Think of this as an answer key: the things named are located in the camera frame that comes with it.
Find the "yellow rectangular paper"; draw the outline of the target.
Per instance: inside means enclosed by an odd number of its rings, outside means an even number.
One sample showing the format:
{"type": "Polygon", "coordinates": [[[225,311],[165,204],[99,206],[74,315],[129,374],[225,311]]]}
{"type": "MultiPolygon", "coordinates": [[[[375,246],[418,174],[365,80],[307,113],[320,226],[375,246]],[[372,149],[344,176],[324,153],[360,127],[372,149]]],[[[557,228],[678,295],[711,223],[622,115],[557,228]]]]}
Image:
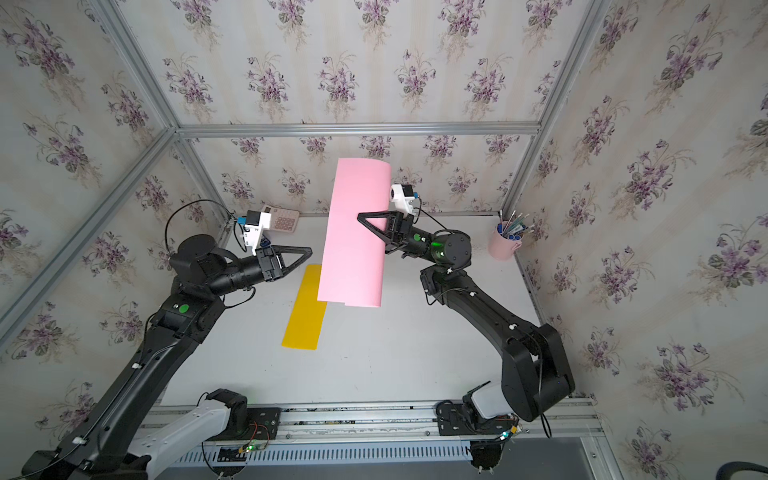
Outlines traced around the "yellow rectangular paper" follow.
{"type": "Polygon", "coordinates": [[[318,300],[321,265],[308,265],[302,278],[281,346],[316,350],[327,303],[318,300]]]}

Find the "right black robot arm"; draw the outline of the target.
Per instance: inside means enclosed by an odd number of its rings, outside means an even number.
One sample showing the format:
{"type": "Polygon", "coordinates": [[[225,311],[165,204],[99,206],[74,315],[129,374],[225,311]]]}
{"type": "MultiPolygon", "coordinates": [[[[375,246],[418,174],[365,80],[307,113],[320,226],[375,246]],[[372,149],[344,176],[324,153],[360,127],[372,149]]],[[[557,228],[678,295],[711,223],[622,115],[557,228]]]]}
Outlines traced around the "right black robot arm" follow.
{"type": "Polygon", "coordinates": [[[383,241],[387,254],[422,259],[425,297],[467,320],[494,347],[501,376],[468,391],[463,414],[476,424],[513,414],[530,422],[575,390],[575,381],[559,332],[550,324],[535,325],[512,313],[485,293],[467,273],[471,238],[463,231],[429,233],[414,225],[415,217],[398,211],[367,212],[357,221],[383,241]]]}

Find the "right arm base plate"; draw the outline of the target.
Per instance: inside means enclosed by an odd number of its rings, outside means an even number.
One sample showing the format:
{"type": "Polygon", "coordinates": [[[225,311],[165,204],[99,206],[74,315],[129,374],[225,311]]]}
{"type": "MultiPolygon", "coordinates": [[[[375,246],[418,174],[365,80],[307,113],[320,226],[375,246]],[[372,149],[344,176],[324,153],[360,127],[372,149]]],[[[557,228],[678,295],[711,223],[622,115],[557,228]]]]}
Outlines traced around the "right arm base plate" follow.
{"type": "Polygon", "coordinates": [[[519,430],[520,420],[513,414],[484,419],[464,404],[450,400],[438,402],[434,407],[437,429],[440,436],[492,435],[508,438],[519,430]]]}

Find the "pink pen cup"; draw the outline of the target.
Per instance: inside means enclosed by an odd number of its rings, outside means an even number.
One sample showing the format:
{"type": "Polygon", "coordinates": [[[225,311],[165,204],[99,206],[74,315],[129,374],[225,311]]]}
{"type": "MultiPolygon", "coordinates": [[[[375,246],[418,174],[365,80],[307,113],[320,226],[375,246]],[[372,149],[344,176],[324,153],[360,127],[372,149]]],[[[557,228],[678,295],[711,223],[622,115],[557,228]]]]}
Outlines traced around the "pink pen cup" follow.
{"type": "Polygon", "coordinates": [[[489,239],[488,253],[496,260],[506,261],[510,260],[522,246],[523,241],[519,235],[505,236],[502,224],[498,223],[489,239]]]}

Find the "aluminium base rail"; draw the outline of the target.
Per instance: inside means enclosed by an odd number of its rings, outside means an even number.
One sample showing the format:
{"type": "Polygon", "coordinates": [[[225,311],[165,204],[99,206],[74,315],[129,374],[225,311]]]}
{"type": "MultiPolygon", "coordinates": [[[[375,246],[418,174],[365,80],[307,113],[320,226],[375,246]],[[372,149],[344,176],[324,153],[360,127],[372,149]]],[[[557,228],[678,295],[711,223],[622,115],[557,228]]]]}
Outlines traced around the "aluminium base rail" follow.
{"type": "MultiPolygon", "coordinates": [[[[348,442],[428,441],[437,438],[492,439],[492,435],[440,436],[434,407],[438,402],[372,402],[372,403],[310,403],[284,405],[250,405],[248,407],[277,407],[282,410],[277,438],[259,441],[271,445],[319,444],[348,442]]],[[[544,421],[524,421],[513,436],[544,438],[604,437],[606,431],[588,399],[568,398],[545,414],[544,421]]],[[[214,428],[209,437],[225,428],[214,428]]],[[[210,441],[239,444],[238,441],[210,441]]]]}

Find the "pink calculator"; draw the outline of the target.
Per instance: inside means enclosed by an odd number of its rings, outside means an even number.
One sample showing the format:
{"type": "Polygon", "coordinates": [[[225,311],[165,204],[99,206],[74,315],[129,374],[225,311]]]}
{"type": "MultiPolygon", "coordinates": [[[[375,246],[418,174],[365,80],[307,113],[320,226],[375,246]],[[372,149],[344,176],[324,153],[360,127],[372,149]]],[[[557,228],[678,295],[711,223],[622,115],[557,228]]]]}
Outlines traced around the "pink calculator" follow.
{"type": "Polygon", "coordinates": [[[267,217],[264,229],[281,233],[293,233],[300,218],[299,211],[271,205],[264,205],[261,213],[267,217]]]}

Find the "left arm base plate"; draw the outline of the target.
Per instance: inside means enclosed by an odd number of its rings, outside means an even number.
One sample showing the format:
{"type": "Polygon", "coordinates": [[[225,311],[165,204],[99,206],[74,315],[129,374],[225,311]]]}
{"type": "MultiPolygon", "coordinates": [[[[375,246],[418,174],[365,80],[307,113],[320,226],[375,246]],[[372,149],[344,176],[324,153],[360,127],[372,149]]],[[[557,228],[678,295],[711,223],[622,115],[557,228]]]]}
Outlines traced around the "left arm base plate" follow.
{"type": "Polygon", "coordinates": [[[277,407],[248,407],[230,415],[225,428],[208,441],[272,441],[277,438],[282,410],[277,407]]]}

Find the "pens in cup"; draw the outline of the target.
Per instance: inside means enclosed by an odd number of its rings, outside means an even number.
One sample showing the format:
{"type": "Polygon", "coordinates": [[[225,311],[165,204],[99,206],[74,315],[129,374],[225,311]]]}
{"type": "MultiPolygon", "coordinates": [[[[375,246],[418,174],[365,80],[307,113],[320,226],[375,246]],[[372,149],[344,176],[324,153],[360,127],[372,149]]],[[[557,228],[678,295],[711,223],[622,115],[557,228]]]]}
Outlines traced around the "pens in cup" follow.
{"type": "Polygon", "coordinates": [[[499,211],[496,233],[505,240],[522,240],[529,230],[529,225],[526,223],[528,218],[529,214],[518,214],[516,211],[513,211],[508,218],[505,218],[502,212],[499,211]]]}

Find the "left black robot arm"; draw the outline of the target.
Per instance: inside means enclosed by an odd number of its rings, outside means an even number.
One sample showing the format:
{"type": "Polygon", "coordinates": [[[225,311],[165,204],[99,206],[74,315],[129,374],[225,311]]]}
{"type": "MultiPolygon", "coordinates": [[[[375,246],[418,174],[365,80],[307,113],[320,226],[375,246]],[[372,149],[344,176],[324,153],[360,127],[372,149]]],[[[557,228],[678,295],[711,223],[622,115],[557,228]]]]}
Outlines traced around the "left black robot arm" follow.
{"type": "Polygon", "coordinates": [[[170,258],[176,275],[137,352],[85,419],[54,450],[34,452],[24,479],[147,479],[154,458],[129,446],[176,371],[226,310],[224,296],[281,279],[313,254],[272,245],[237,257],[208,234],[184,240],[170,258]]]}

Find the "pink rectangular paper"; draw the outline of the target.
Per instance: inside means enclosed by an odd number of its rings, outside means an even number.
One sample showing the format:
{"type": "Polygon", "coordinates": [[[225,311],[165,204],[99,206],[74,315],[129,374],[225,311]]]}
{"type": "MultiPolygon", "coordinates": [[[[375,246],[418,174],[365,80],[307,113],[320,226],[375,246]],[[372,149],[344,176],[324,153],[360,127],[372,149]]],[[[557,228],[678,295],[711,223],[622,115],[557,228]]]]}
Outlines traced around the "pink rectangular paper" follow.
{"type": "Polygon", "coordinates": [[[383,293],[384,242],[357,220],[389,208],[391,166],[381,160],[341,158],[331,195],[318,299],[378,308],[383,293]]]}

